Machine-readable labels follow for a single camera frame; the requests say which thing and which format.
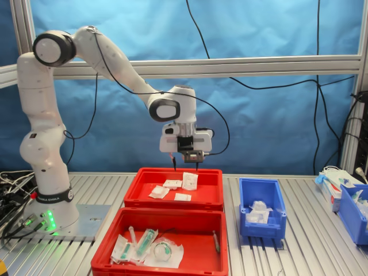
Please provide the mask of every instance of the blue crate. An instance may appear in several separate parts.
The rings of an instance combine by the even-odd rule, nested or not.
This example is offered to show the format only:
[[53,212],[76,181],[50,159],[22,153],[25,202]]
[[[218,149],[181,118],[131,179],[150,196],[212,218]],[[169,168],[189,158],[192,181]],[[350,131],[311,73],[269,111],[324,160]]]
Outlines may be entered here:
[[351,198],[357,191],[363,190],[360,197],[368,200],[368,185],[355,185],[355,188],[345,188],[341,185],[341,188],[339,216],[355,244],[368,244],[367,220]]
[[[267,237],[281,241],[285,238],[286,210],[277,180],[240,178],[240,234],[242,236]],[[261,200],[273,209],[267,224],[248,223],[246,214],[254,201]]]

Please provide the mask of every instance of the red crate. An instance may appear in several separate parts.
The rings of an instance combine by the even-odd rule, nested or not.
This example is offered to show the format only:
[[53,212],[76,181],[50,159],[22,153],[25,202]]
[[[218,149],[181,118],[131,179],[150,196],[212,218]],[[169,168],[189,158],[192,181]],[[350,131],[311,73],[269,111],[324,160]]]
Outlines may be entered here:
[[[170,190],[163,199],[148,195],[165,180],[183,180],[183,173],[198,174],[197,190]],[[175,193],[190,194],[191,201],[174,201]],[[126,207],[219,210],[224,208],[223,173],[220,170],[178,168],[141,168],[124,197]]]
[[[133,226],[137,241],[147,228],[158,229],[159,236],[177,245],[183,244],[184,256],[178,269],[135,266],[130,263],[110,264],[110,256],[119,234],[131,242],[128,227]],[[212,231],[220,243],[217,253]],[[204,210],[167,210],[122,208],[112,222],[91,261],[93,276],[184,276],[228,275],[228,253],[225,214]]]

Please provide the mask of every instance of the metal frame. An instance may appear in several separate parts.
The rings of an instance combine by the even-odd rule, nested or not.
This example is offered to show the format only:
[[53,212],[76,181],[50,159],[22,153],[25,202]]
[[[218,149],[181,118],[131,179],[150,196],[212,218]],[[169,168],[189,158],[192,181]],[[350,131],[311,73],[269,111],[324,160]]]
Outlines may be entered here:
[[[246,57],[236,59],[132,61],[143,78],[225,78],[229,76],[337,75],[356,74],[354,93],[368,89],[365,70],[368,38],[368,1],[365,1],[361,42],[357,55]],[[10,0],[19,53],[32,50],[35,39],[30,0]],[[94,70],[85,62],[71,62],[55,70],[56,79],[93,79]],[[16,84],[16,65],[0,67],[0,88]],[[364,106],[357,104],[353,116],[362,117]],[[351,120],[348,131],[359,135],[361,123]],[[347,137],[342,167],[352,173],[358,142]]]
[[[91,260],[101,244],[136,174],[72,172],[70,183],[78,204],[111,205],[95,242],[31,239],[0,244],[0,259],[9,275],[92,276]],[[277,179],[287,212],[285,239],[239,234],[239,177]],[[313,176],[223,175],[224,212],[228,238],[229,276],[368,276],[368,249],[356,246],[341,219],[331,212]]]
[[[367,43],[368,43],[368,1],[364,2],[363,20],[361,28],[361,40],[359,43],[359,55],[362,57],[361,65],[359,68],[358,77],[355,78],[354,94],[359,91],[368,89],[368,70],[367,68]],[[352,117],[362,118],[364,111],[364,104],[358,103],[352,112]],[[360,120],[350,120],[347,127],[347,132],[355,136],[359,136],[361,132],[362,123]],[[343,155],[341,161],[341,167],[343,167],[348,173],[354,172],[355,158],[357,155],[358,141],[356,138],[348,135],[343,148]]]

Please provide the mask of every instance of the metal table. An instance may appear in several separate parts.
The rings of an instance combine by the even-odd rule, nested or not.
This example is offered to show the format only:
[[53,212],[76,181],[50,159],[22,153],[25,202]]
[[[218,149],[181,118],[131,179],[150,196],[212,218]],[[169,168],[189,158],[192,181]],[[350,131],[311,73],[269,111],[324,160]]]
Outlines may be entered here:
[[[9,275],[92,275],[90,262],[134,173],[71,173],[75,200],[108,204],[111,210],[95,242],[22,239],[0,249]],[[286,239],[277,249],[271,239],[242,238],[239,227],[239,177],[278,179],[287,211]],[[368,276],[368,247],[357,247],[340,218],[328,205],[313,177],[287,175],[224,175],[229,275]]]

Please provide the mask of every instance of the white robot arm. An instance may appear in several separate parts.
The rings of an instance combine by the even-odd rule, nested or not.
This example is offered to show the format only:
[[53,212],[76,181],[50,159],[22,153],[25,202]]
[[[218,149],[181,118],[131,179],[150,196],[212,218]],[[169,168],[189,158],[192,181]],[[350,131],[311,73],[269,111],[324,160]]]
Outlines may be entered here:
[[33,53],[18,58],[17,71],[22,109],[31,124],[20,153],[31,164],[38,185],[36,201],[25,208],[24,216],[35,214],[45,219],[46,226],[40,230],[45,233],[65,228],[78,219],[67,167],[59,152],[66,127],[53,86],[54,68],[74,57],[85,60],[104,77],[128,86],[142,99],[154,120],[173,121],[163,127],[162,152],[180,152],[185,162],[198,163],[212,149],[213,132],[195,126],[196,98],[192,88],[178,85],[168,92],[153,89],[124,53],[94,26],[82,27],[73,35],[61,31],[40,34],[33,43]]

